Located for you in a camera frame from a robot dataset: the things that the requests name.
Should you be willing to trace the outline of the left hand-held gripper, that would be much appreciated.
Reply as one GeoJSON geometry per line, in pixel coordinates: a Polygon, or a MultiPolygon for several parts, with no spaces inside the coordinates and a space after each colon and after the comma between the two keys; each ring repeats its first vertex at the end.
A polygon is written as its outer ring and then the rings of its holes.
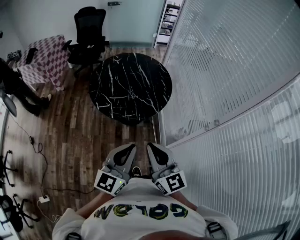
{"type": "Polygon", "coordinates": [[[135,144],[124,144],[111,150],[101,170],[98,170],[94,187],[116,196],[127,185],[130,169],[136,156],[135,144]]]}

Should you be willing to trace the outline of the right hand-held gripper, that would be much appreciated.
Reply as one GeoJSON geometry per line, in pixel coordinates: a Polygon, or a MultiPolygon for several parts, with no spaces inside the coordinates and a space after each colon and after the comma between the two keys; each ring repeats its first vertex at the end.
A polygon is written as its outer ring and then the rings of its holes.
{"type": "Polygon", "coordinates": [[[147,144],[147,153],[152,181],[164,196],[187,187],[185,174],[175,163],[174,155],[168,148],[150,142],[147,144]]]}

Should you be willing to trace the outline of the person's right forearm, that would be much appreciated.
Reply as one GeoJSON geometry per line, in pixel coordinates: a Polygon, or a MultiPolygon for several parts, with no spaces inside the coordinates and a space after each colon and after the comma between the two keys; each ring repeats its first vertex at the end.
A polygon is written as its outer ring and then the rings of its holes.
{"type": "Polygon", "coordinates": [[[180,191],[173,193],[172,198],[176,199],[194,211],[197,210],[197,206],[191,203],[180,191]]]}

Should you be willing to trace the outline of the person's left forearm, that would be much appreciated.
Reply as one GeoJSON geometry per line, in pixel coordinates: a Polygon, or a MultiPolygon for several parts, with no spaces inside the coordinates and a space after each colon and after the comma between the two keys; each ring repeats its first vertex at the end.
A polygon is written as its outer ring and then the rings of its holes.
{"type": "Polygon", "coordinates": [[[81,207],[76,211],[76,214],[87,219],[94,211],[96,211],[100,206],[113,199],[114,197],[106,192],[100,192],[93,200],[88,204],[81,207]]]}

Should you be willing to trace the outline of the white printed T-shirt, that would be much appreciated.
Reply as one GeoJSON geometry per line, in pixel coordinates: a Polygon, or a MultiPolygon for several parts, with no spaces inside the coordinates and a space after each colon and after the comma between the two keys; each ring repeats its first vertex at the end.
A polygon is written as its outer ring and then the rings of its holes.
{"type": "Polygon", "coordinates": [[[220,223],[227,240],[238,237],[237,225],[226,214],[205,206],[194,211],[172,194],[164,196],[151,180],[132,178],[87,219],[68,208],[52,240],[66,240],[73,232],[82,240],[217,240],[206,235],[206,222],[220,223]]]}

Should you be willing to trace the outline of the black marble round table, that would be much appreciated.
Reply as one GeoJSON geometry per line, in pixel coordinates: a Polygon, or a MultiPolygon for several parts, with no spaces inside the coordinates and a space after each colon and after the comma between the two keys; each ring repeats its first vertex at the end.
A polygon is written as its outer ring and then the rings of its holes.
{"type": "Polygon", "coordinates": [[[172,90],[166,68],[155,58],[134,52],[102,61],[89,81],[89,95],[95,107],[128,126],[159,113],[170,100],[172,90]],[[129,90],[141,101],[129,101],[129,90]]]}

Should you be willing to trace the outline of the black star chair base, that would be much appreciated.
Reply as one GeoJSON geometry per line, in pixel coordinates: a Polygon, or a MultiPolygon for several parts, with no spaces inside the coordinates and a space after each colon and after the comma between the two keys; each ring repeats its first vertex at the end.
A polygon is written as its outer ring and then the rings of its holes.
{"type": "Polygon", "coordinates": [[[8,150],[5,154],[5,156],[0,156],[0,178],[5,177],[8,184],[9,184],[9,186],[15,187],[15,184],[10,183],[10,180],[9,180],[9,177],[8,177],[8,174],[7,174],[7,170],[12,171],[12,172],[16,172],[16,173],[18,172],[18,170],[17,169],[12,169],[12,168],[6,166],[7,158],[8,158],[9,154],[12,154],[12,150],[8,150]]]}

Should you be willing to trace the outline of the checkered cloth covered table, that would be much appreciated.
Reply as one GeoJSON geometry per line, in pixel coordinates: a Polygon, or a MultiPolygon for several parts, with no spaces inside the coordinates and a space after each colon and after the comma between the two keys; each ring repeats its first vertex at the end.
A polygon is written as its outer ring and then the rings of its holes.
{"type": "Polygon", "coordinates": [[[13,70],[19,71],[24,82],[34,87],[38,83],[51,82],[57,91],[63,91],[61,77],[68,65],[69,51],[64,50],[66,43],[63,35],[56,35],[29,44],[20,60],[13,65],[13,70]],[[31,63],[26,63],[26,57],[31,48],[36,48],[31,63]]]}

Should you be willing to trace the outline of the black swivel chair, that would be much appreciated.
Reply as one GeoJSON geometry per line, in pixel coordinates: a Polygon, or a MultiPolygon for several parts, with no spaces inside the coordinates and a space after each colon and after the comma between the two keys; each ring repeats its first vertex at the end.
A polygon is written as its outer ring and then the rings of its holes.
{"type": "Polygon", "coordinates": [[[0,208],[3,210],[6,217],[5,221],[1,221],[2,224],[10,222],[13,229],[19,233],[23,229],[23,222],[29,227],[33,228],[33,225],[29,225],[26,219],[30,219],[34,222],[39,222],[41,218],[33,218],[26,214],[23,210],[25,203],[32,203],[30,200],[24,198],[21,203],[17,203],[16,197],[13,195],[13,200],[8,195],[0,195],[0,208]]]}

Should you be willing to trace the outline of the grey oval hanging bag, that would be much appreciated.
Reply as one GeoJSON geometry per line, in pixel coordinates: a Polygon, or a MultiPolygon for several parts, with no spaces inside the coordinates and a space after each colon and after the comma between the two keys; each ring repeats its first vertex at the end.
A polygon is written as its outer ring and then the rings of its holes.
{"type": "Polygon", "coordinates": [[[5,106],[10,111],[10,113],[14,117],[17,117],[17,109],[13,100],[7,94],[5,94],[4,90],[2,89],[0,89],[0,98],[3,100],[5,106]]]}

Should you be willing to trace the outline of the black mesh office chair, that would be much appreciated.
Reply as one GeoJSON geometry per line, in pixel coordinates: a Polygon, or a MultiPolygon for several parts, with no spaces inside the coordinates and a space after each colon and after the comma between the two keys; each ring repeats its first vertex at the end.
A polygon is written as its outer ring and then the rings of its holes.
{"type": "Polygon", "coordinates": [[[71,44],[67,41],[63,50],[69,50],[68,63],[79,65],[74,72],[77,77],[83,69],[101,63],[101,54],[105,52],[105,36],[102,35],[102,27],[105,20],[106,11],[95,7],[81,8],[75,15],[75,25],[77,32],[77,43],[71,44]]]}

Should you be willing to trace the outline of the frosted glass door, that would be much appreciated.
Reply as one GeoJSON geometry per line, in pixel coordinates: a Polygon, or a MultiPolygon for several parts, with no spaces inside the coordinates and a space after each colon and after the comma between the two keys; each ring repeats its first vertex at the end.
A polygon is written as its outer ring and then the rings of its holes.
{"type": "Polygon", "coordinates": [[[107,5],[108,41],[112,48],[152,48],[165,0],[120,1],[120,6],[107,5]]]}

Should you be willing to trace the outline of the flat black box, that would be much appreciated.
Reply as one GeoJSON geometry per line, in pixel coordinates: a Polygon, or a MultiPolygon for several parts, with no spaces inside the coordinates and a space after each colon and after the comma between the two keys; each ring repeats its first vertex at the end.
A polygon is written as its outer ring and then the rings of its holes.
{"type": "Polygon", "coordinates": [[[35,53],[38,51],[36,47],[30,48],[26,57],[26,64],[30,64],[34,58],[35,53]]]}

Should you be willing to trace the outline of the metal storage shelf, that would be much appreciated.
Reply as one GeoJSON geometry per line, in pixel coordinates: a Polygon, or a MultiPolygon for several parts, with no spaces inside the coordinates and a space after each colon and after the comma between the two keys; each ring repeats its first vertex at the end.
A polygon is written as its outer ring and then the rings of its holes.
{"type": "Polygon", "coordinates": [[[183,3],[184,0],[165,0],[154,46],[168,44],[183,3]]]}

